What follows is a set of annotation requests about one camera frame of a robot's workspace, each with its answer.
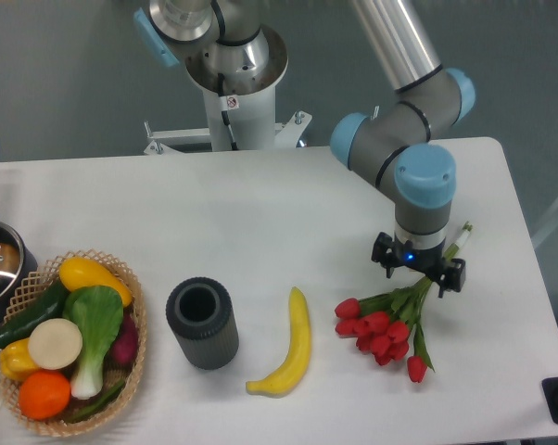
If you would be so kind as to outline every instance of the black cable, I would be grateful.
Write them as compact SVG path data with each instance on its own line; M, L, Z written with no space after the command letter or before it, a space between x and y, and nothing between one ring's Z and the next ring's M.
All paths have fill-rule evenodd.
M217 74L217 96L223 97L223 81L225 80L225 76L223 73ZM232 131L232 125L230 125L230 117L227 111L222 111L222 120L223 124L227 128L228 135L230 137L230 146L232 147L232 151L238 150L238 144L234 139L234 132Z

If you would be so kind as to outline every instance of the orange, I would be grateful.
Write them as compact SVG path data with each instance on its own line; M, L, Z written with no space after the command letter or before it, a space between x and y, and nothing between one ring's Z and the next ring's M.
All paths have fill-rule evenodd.
M21 413L33 420L43 420L62 412L69 404L69 380L58 371L36 371L19 388Z

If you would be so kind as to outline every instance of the yellow squash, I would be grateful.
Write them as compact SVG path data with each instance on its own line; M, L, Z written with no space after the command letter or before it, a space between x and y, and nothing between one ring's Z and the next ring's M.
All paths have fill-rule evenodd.
M58 276L70 292L82 287L109 286L119 293L123 307L126 308L133 302L129 288L95 260L82 257L67 258L61 264Z
M289 393L308 370L312 350L312 336L308 304L297 287L289 295L291 339L289 352L281 366L262 380L246 382L250 394L282 397Z

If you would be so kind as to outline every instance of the banana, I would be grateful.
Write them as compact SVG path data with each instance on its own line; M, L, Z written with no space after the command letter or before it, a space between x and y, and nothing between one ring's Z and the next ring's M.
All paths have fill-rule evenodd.
M246 382L246 391L268 397L288 394L306 374L312 350L310 316L306 297L297 287L289 295L291 339L284 362L262 380Z

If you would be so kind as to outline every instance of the purple sweet potato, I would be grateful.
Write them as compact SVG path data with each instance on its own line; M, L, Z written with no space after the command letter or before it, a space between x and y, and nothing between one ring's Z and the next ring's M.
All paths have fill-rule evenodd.
M134 325L131 315L125 313L120 324L119 334L110 347L110 357L116 363L128 366L133 363L138 349L139 333L137 332L137 327Z

